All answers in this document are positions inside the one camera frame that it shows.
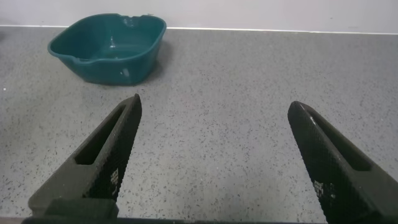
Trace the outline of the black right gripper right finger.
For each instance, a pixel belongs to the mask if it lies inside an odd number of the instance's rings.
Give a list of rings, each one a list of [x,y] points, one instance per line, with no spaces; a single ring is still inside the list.
[[[397,223],[397,181],[312,107],[287,113],[328,223]]]

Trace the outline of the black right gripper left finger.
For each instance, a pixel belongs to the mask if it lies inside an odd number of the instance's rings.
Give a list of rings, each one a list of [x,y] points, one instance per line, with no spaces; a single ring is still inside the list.
[[[55,199],[117,201],[141,116],[138,94],[120,102],[30,197],[32,213],[43,214]]]

